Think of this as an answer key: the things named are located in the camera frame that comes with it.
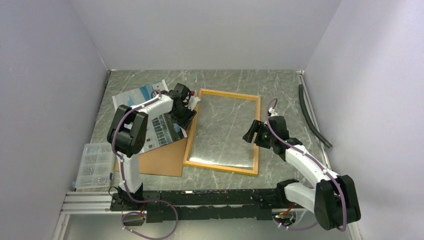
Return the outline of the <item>brown backing board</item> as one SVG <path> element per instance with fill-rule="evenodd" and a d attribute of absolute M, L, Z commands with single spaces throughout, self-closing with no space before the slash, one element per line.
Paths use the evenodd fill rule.
<path fill-rule="evenodd" d="M 124 171 L 125 176 L 148 174 L 181 177 L 187 140 L 182 138 L 163 146 L 155 146 L 152 140 L 147 139 L 143 151 L 137 155 L 138 164 L 131 160 L 130 167 Z"/>

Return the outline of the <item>building photo print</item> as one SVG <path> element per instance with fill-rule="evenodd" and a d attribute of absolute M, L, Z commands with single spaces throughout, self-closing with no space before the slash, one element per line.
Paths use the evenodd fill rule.
<path fill-rule="evenodd" d="M 119 93 L 112 97 L 114 109 L 120 105 L 135 106 L 152 98 L 154 90 L 168 91 L 169 88 L 165 80 L 147 84 L 126 92 Z M 187 137 L 187 133 L 175 123 L 169 114 L 162 114 L 156 118 L 149 118 L 145 143 L 140 154 L 160 148 Z"/>

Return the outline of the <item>yellow picture frame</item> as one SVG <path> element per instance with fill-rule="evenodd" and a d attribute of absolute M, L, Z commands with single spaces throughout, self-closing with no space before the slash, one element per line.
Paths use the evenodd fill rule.
<path fill-rule="evenodd" d="M 228 91 L 222 91 L 222 90 L 213 90 L 213 89 L 205 89 L 201 88 L 198 92 L 198 97 L 202 98 L 204 95 L 211 95 L 211 96 L 218 96 L 218 97 L 226 97 L 226 98 L 234 98 L 234 99 L 243 99 L 248 101 L 254 101 L 256 104 L 255 108 L 255 119 L 260 120 L 261 116 L 261 97 L 259 95 L 251 95 L 251 94 L 244 94 L 244 93 L 238 93 L 238 92 L 228 92 Z M 211 169 L 215 171 L 223 171 L 223 172 L 230 172 L 233 174 L 243 174 L 243 175 L 250 175 L 250 176 L 257 176 L 259 173 L 259 147 L 254 146 L 253 147 L 253 166 L 252 169 L 243 169 L 239 167 L 233 167 L 233 166 L 224 166 L 224 165 L 217 165 L 217 164 L 211 164 L 211 163 L 203 163 L 203 162 L 195 162 L 189 159 L 191 149 L 193 146 L 193 142 L 195 139 L 195 132 L 196 132 L 196 125 L 198 121 L 199 113 L 196 114 L 194 117 L 189 130 L 188 130 L 188 136 L 187 136 L 187 142 L 186 142 L 186 148 L 185 153 L 183 157 L 183 164 L 186 166 L 191 167 L 198 167 L 198 168 L 204 168 L 204 169 Z"/>

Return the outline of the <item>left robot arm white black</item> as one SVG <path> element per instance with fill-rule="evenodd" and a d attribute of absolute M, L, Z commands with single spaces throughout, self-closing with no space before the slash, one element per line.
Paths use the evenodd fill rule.
<path fill-rule="evenodd" d="M 117 157 L 119 188 L 126 193 L 123 203 L 130 210 L 143 204 L 144 197 L 137 192 L 143 186 L 140 154 L 186 138 L 200 100 L 195 91 L 178 83 L 173 89 L 143 86 L 135 100 L 117 106 L 107 142 Z"/>

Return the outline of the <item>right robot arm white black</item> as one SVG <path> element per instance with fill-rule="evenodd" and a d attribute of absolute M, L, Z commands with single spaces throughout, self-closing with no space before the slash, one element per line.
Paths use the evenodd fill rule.
<path fill-rule="evenodd" d="M 307 187 L 296 179 L 279 182 L 275 189 L 277 205 L 282 208 L 300 205 L 314 214 L 317 224 L 324 230 L 344 230 L 348 224 L 361 219 L 354 180 L 325 167 L 300 140 L 290 137 L 283 116 L 270 116 L 265 122 L 254 120 L 242 139 L 271 149 L 311 184 Z"/>

